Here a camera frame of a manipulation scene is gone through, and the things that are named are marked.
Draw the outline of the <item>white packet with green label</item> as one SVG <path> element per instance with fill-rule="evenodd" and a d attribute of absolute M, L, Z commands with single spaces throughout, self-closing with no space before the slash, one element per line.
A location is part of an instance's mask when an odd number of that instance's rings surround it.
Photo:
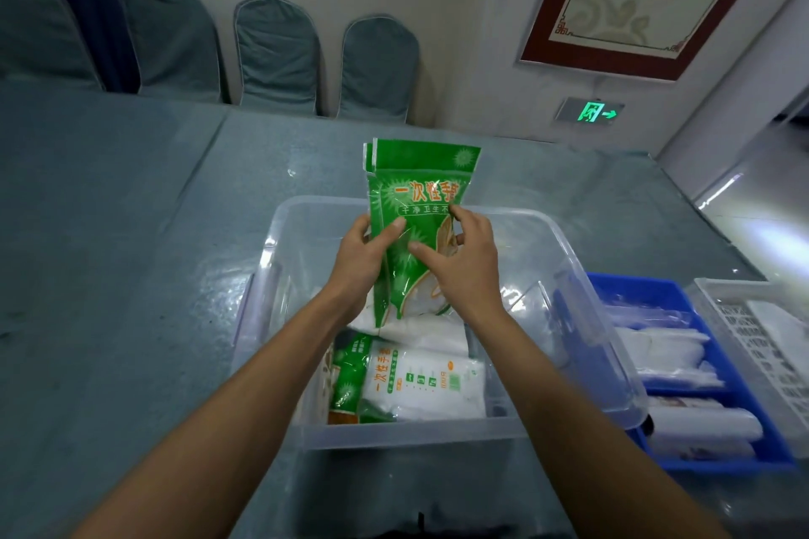
<path fill-rule="evenodd" d="M 373 340 L 360 423 L 484 419 L 485 365 L 467 356 Z"/>

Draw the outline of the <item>person's right forearm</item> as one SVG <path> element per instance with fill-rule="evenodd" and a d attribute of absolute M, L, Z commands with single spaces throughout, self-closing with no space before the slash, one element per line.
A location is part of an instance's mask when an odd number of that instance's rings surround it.
<path fill-rule="evenodd" d="M 503 309 L 465 320 L 483 344 L 579 539 L 731 539 L 557 370 Z"/>

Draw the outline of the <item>clear plastic storage bin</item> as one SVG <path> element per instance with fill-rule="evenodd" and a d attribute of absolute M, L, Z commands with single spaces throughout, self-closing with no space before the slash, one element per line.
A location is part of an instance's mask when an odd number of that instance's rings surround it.
<path fill-rule="evenodd" d="M 363 198 L 298 196 L 276 210 L 239 308 L 230 373 L 237 372 L 325 284 L 341 239 L 367 208 Z M 646 389 L 570 243 L 549 216 L 519 207 L 468 206 L 486 216 L 498 248 L 501 297 L 560 372 L 625 430 L 648 414 Z M 289 427 L 305 450 L 398 448 L 509 440 L 526 431 L 497 372 L 484 363 L 485 416 L 426 422 L 329 425 L 327 374 L 319 369 Z"/>

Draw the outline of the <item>white plastic basket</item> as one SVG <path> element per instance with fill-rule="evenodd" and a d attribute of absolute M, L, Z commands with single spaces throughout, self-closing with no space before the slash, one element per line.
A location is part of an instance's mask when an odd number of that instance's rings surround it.
<path fill-rule="evenodd" d="M 808 325 L 809 305 L 771 282 L 696 278 L 686 293 L 794 456 L 809 459 L 809 380 L 785 358 L 746 302 L 771 302 Z"/>

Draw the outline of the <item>person's left hand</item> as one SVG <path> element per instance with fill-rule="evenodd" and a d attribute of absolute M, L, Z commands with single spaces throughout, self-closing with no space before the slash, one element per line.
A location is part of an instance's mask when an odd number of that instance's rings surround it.
<path fill-rule="evenodd" d="M 325 291 L 346 311 L 348 322 L 355 319 L 367 302 L 367 294 L 379 278 L 384 255 L 373 255 L 373 238 L 366 239 L 368 214 L 359 216 L 343 237 Z"/>

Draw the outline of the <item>white item in basket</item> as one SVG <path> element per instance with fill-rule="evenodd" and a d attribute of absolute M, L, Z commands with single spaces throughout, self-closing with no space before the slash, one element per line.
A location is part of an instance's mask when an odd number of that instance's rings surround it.
<path fill-rule="evenodd" d="M 809 380 L 809 325 L 771 302 L 748 300 L 746 304 L 785 358 Z"/>

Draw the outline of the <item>blue plastic tray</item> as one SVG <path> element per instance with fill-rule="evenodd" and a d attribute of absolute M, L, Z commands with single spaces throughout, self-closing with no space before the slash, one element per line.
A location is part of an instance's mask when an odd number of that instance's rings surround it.
<path fill-rule="evenodd" d="M 763 439 L 753 443 L 740 440 L 694 441 L 664 440 L 652 435 L 653 423 L 648 417 L 640 428 L 629 431 L 630 436 L 652 460 L 667 472 L 699 474 L 758 474 L 792 471 L 796 461 L 787 442 L 772 419 L 742 381 L 741 375 L 697 313 L 685 291 L 676 283 L 664 279 L 618 275 L 590 274 L 599 298 L 605 304 L 651 306 L 690 312 L 691 328 L 710 337 L 705 357 L 699 368 L 717 372 L 726 382 L 722 390 L 647 390 L 649 397 L 712 398 L 726 407 L 751 411 L 763 426 Z"/>

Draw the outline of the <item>green and orange packet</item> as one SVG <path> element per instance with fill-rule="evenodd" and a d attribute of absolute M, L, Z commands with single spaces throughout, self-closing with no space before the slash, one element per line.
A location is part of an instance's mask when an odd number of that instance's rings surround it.
<path fill-rule="evenodd" d="M 328 424 L 356 424 L 374 335 L 345 330 L 334 342 L 331 363 L 332 397 Z"/>

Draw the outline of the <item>green exit sign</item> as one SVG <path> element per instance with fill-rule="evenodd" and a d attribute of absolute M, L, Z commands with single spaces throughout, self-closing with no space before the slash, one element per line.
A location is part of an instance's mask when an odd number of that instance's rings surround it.
<path fill-rule="evenodd" d="M 621 115 L 625 104 L 568 96 L 562 102 L 553 120 L 558 123 L 579 125 L 612 125 Z"/>

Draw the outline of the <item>person's left forearm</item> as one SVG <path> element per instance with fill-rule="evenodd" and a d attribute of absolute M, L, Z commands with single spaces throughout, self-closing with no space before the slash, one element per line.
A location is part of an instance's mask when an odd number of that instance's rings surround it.
<path fill-rule="evenodd" d="M 227 539 L 349 304 L 323 290 L 167 434 L 70 539 Z"/>

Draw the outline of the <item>plain white packet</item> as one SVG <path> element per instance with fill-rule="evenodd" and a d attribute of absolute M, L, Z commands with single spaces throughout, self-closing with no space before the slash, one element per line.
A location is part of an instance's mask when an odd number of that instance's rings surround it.
<path fill-rule="evenodd" d="M 395 347 L 427 350 L 455 357 L 469 357 L 469 339 L 465 324 L 453 311 L 442 315 L 419 315 L 412 318 L 388 319 L 376 326 L 371 295 L 359 315 L 348 328 L 370 335 Z"/>

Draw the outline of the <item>green disposable glove packet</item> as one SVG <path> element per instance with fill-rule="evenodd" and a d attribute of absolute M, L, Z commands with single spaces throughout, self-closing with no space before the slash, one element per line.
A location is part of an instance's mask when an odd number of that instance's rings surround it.
<path fill-rule="evenodd" d="M 440 255 L 455 254 L 459 243 L 452 204 L 460 204 L 471 183 L 481 148 L 404 139 L 378 139 L 364 145 L 370 238 L 395 219 L 405 226 L 386 249 L 372 290 L 375 326 L 423 315 L 442 315 L 450 304 L 438 280 L 409 250 L 411 241 Z"/>

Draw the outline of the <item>person's right hand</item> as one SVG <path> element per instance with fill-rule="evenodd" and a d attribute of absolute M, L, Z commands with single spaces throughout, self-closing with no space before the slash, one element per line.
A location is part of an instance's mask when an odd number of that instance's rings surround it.
<path fill-rule="evenodd" d="M 490 221 L 457 205 L 450 214 L 460 222 L 463 240 L 460 249 L 446 257 L 442 272 L 431 272 L 451 307 L 482 334 L 484 325 L 506 315 L 498 270 L 498 251 Z"/>

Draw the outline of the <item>grey covered chair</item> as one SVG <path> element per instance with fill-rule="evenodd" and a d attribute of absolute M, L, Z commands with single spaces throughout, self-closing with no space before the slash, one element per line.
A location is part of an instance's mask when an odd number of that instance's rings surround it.
<path fill-rule="evenodd" d="M 222 103 L 220 46 L 200 0 L 120 0 L 140 96 Z"/>
<path fill-rule="evenodd" d="M 318 115 L 320 43 L 313 20 L 288 0 L 244 0 L 234 12 L 239 105 Z"/>
<path fill-rule="evenodd" d="M 362 16 L 341 45 L 336 118 L 405 124 L 418 76 L 416 36 L 390 14 Z"/>
<path fill-rule="evenodd" d="M 0 0 L 0 80 L 105 91 L 67 0 Z"/>

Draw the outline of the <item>white plastic packet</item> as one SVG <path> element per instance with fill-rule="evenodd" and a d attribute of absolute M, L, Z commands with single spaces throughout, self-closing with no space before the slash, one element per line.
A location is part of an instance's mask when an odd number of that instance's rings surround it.
<path fill-rule="evenodd" d="M 751 411 L 726 407 L 712 398 L 651 397 L 652 435 L 664 440 L 753 443 L 763 439 L 763 426 Z"/>
<path fill-rule="evenodd" d="M 726 387 L 716 371 L 709 368 L 655 369 L 639 368 L 637 370 L 647 390 L 722 390 Z"/>
<path fill-rule="evenodd" d="M 674 374 L 698 369 L 710 337 L 693 329 L 616 328 L 633 365 L 646 373 Z"/>
<path fill-rule="evenodd" d="M 608 317 L 616 327 L 644 330 L 650 328 L 689 329 L 692 314 L 651 306 L 605 304 Z"/>

